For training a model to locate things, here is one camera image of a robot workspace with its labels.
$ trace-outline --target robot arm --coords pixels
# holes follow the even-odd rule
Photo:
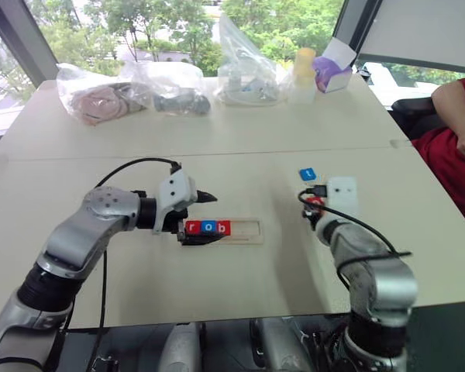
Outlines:
[[[331,178],[314,191],[327,197],[327,207],[358,213],[357,186],[351,177]],[[417,296],[412,271],[382,241],[348,219],[330,212],[321,215],[309,205],[304,217],[319,240],[330,246],[336,268],[348,281],[350,323],[334,346],[334,362],[351,360],[354,370],[405,371],[406,325]]]
[[[5,368],[5,362],[9,367],[17,363],[20,368],[41,367],[45,361],[44,350],[50,352],[75,295],[112,236],[137,227],[153,229],[156,234],[175,233],[183,244],[193,244],[193,239],[210,243],[222,235],[186,236],[183,219],[188,217],[189,205],[216,200],[208,193],[197,191],[193,179],[182,169],[160,184],[156,198],[147,198],[143,191],[112,187],[91,190],[81,207],[52,232],[33,269],[3,308],[0,370]],[[11,347],[21,340],[30,347]]]

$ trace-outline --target person's arm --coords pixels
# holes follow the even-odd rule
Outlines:
[[[454,81],[437,88],[432,102],[445,124],[458,136],[456,148],[465,156],[465,89]]]

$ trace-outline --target plastic bag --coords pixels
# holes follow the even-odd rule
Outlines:
[[[57,90],[69,114],[90,126],[144,109],[148,87],[121,77],[85,71],[72,64],[58,64]]]
[[[147,108],[174,115],[204,115],[210,110],[203,72],[183,62],[127,62],[121,76],[140,83],[133,99]],[[151,91],[151,102],[147,96]]]
[[[266,58],[224,13],[219,20],[225,63],[218,69],[217,98],[228,105],[276,105],[287,97],[289,77]]]

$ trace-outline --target white table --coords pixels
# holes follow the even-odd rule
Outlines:
[[[357,178],[361,219],[414,253],[406,261],[419,285],[417,306],[465,301],[465,221],[412,148],[177,159],[219,197],[191,206],[192,218],[258,218],[264,244],[181,247],[175,236],[118,234],[108,248],[107,326],[347,311],[329,248],[301,218],[303,167]],[[0,155],[0,309],[55,225],[124,161]],[[164,165],[139,164],[111,184],[151,192],[167,174]],[[73,327],[98,324],[100,292],[101,266],[78,296]]]
[[[230,107],[182,117],[150,110],[84,126],[71,118],[54,81],[20,113],[0,153],[11,160],[183,156],[390,147],[401,130],[358,75],[346,90],[318,93],[314,105]]]

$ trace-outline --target red shirt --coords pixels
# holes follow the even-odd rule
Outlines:
[[[465,79],[460,80],[465,88]],[[465,156],[456,149],[450,128],[427,132],[413,145],[465,217]]]

